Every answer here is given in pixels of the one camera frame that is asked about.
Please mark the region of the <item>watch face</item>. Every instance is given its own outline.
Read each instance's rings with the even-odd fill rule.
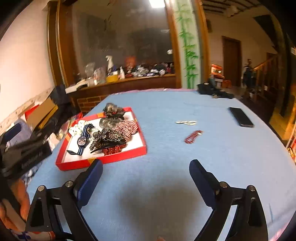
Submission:
[[[78,138],[78,141],[77,141],[77,145],[80,147],[80,146],[84,146],[86,143],[86,137],[85,136],[81,136]]]

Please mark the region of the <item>watch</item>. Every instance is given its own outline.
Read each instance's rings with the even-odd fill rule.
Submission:
[[[92,124],[87,124],[82,131],[81,137],[78,138],[77,140],[77,145],[79,147],[78,152],[75,153],[74,151],[70,151],[67,150],[67,152],[70,155],[79,155],[82,156],[83,150],[85,149],[85,147],[87,146],[87,142],[89,140],[89,138],[91,137],[91,135],[88,133],[88,128],[94,128],[94,126]]]

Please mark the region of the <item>blue tablecloth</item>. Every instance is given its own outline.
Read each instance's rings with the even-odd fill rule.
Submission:
[[[212,210],[189,174],[193,159],[230,186],[256,187],[269,238],[290,221],[296,210],[296,167],[269,127],[238,100],[197,92],[122,93],[109,96],[89,115],[102,112],[107,102],[132,107],[148,153],[104,165],[88,205],[81,209],[99,240],[194,240]],[[228,107],[242,108],[255,128],[238,126]],[[197,125],[178,125],[177,120],[196,120]],[[204,134],[186,144],[184,138],[197,129]],[[31,201],[39,185],[59,187],[84,171],[62,172],[55,166],[60,145],[29,184]],[[235,208],[219,240],[226,238]],[[69,232],[64,218],[62,223]]]

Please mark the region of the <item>red box on floor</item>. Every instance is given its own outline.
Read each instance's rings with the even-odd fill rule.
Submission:
[[[63,141],[61,149],[56,159],[56,165],[61,171],[68,171],[73,169],[89,167],[90,164],[96,159],[100,159],[103,164],[125,160],[128,158],[142,156],[147,154],[147,148],[143,133],[141,131],[140,125],[136,119],[136,116],[130,107],[123,108],[126,113],[124,118],[127,120],[135,120],[138,124],[138,132],[131,136],[131,140],[127,142],[127,146],[121,150],[119,153],[111,154],[104,156],[102,152],[90,153],[89,145],[84,149],[82,156],[70,155],[67,150],[71,148],[76,148],[77,139],[73,139],[70,133],[66,134],[66,137]],[[78,120],[75,120],[72,126],[78,123],[79,120],[85,120],[92,123],[96,128],[100,129],[99,121],[104,117],[103,113],[98,113],[88,117],[84,117]]]

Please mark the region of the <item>red bead bracelet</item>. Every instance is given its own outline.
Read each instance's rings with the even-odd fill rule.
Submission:
[[[202,133],[203,133],[203,131],[201,131],[201,130],[194,131],[190,134],[190,136],[185,138],[184,142],[186,144],[192,144],[195,141],[196,137],[201,136]]]

